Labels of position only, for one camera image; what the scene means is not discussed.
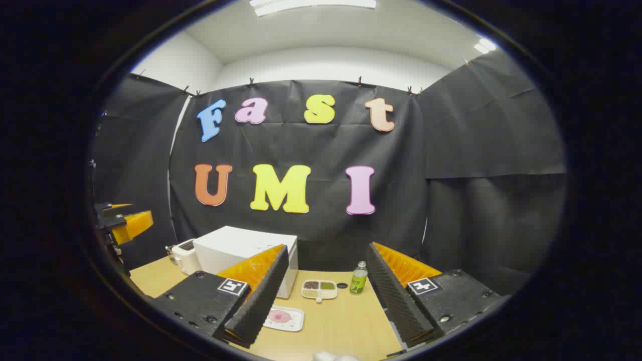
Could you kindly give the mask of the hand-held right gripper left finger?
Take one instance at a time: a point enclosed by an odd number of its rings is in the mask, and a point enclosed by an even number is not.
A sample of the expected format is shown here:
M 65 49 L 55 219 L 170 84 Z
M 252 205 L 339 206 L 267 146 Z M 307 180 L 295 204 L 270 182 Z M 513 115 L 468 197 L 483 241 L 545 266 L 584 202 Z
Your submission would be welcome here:
M 288 268 L 286 245 L 275 245 L 217 274 L 199 270 L 151 303 L 205 338 L 249 348 L 270 313 Z

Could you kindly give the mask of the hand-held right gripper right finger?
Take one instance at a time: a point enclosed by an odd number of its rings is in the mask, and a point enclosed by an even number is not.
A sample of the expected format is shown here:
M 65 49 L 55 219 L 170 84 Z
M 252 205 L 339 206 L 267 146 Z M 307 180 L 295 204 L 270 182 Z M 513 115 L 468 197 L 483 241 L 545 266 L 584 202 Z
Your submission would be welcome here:
M 441 272 L 376 242 L 368 247 L 368 277 L 408 346 L 462 329 L 502 300 L 463 270 Z

